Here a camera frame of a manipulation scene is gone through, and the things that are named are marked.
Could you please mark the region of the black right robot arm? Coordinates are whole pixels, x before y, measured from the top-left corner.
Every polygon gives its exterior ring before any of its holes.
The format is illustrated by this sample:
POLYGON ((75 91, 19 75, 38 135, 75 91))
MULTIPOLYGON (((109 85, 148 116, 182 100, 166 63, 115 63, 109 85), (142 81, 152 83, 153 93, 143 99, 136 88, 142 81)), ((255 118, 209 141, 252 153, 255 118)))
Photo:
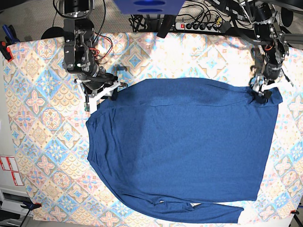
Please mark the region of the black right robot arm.
POLYGON ((54 0, 53 7, 63 19, 63 68, 77 77, 75 83, 84 100, 84 110, 94 113, 101 99, 116 100, 118 88, 125 82, 108 73, 100 65, 103 59, 95 48, 97 37, 89 16, 95 6, 93 0, 54 0))

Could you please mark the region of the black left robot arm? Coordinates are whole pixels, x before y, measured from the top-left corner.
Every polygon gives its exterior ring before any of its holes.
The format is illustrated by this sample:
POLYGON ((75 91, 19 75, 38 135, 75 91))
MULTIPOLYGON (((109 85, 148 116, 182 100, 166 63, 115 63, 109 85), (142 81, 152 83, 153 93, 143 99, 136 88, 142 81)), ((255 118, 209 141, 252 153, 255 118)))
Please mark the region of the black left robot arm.
POLYGON ((257 102, 266 103, 271 95, 275 80, 284 75, 282 69, 285 56, 289 54, 289 44, 298 41, 298 34, 285 33, 278 22, 278 12, 269 4, 256 0, 245 0, 239 3, 247 19, 254 25, 257 41, 249 40, 254 45, 260 45, 265 52, 264 63, 260 73, 256 73, 250 86, 255 93, 257 102))

